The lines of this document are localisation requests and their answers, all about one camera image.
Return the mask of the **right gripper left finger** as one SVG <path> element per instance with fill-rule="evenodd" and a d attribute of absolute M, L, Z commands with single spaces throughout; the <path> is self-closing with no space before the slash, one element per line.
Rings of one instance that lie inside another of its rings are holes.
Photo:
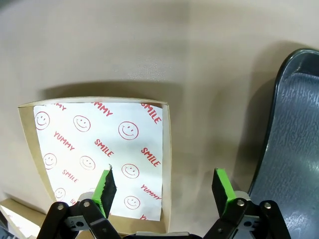
<path fill-rule="evenodd" d="M 119 233 L 108 220 L 116 185 L 112 168 L 103 171 L 93 193 L 69 206 L 65 202 L 51 205 L 38 239 L 75 239 L 80 231 L 89 231 L 96 239 L 118 239 Z"/>

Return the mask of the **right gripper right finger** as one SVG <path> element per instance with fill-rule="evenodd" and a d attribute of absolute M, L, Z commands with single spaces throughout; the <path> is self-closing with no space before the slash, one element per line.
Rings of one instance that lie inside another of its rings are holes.
<path fill-rule="evenodd" d="M 249 239 L 291 238 L 278 204 L 265 200 L 256 205 L 247 193 L 237 196 L 224 169 L 214 169 L 212 193 L 219 219 L 205 239 L 233 239 L 240 231 Z"/>

